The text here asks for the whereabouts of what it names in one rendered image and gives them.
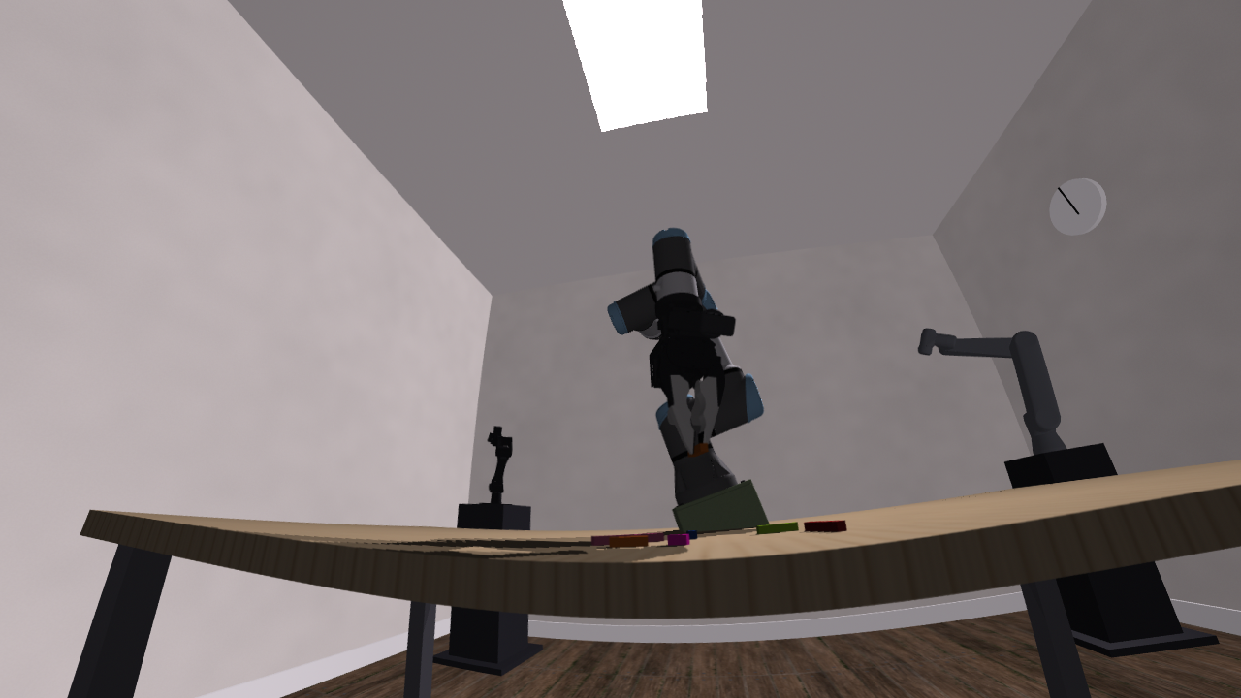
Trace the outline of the red rod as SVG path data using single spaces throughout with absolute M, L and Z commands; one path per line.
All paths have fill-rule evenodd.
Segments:
M 804 532 L 846 532 L 845 520 L 805 522 Z

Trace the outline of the lime green rod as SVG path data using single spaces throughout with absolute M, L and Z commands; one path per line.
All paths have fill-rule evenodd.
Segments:
M 794 532 L 794 530 L 799 530 L 798 522 L 784 523 L 784 524 L 764 524 L 764 525 L 757 525 L 756 527 L 757 534 L 786 533 L 786 532 Z

